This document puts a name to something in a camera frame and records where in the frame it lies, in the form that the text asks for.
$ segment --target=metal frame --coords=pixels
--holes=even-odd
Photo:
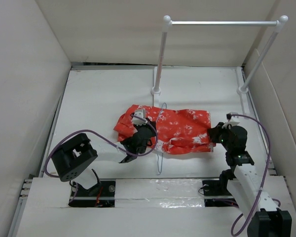
[[[164,50],[166,46],[167,34],[170,26],[179,26],[179,25],[194,25],[194,26],[260,26],[260,27],[275,27],[274,32],[266,43],[260,57],[256,61],[255,66],[252,71],[248,75],[245,83],[237,89],[238,94],[247,93],[248,85],[258,70],[262,60],[266,56],[268,50],[271,48],[273,42],[276,39],[278,33],[283,29],[285,23],[288,21],[288,17],[283,15],[277,21],[172,21],[170,16],[163,17],[163,28],[162,28],[162,37],[161,37],[161,45],[160,45],[160,53],[159,60],[157,66],[157,74],[155,79],[154,87],[151,89],[152,95],[160,95],[160,79],[161,79],[161,71],[162,71],[162,61],[164,58]]]

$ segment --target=red wire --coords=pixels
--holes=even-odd
[[[98,194],[98,196],[97,196],[97,200],[96,200],[96,202],[95,202],[95,207],[97,206],[97,204],[98,204],[98,202],[99,202],[99,197],[101,196],[102,190],[103,190],[103,187],[101,187],[100,192],[99,192],[99,194]]]

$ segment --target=horizontal white rod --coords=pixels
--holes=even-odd
[[[172,25],[277,26],[278,21],[172,21]]]

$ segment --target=screw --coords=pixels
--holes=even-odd
[[[110,186],[109,186],[109,191],[110,191],[111,193],[113,193],[113,192],[115,191],[115,186],[114,186],[114,185],[110,185]]]

